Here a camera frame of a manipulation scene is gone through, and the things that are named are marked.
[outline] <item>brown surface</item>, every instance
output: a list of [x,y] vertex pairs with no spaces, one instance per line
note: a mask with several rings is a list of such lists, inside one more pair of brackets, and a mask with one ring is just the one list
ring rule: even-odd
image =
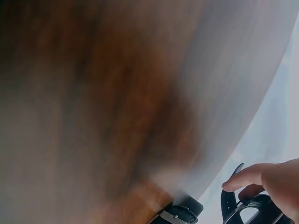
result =
[[257,111],[298,8],[7,0],[1,223],[143,224],[175,189],[200,196]]

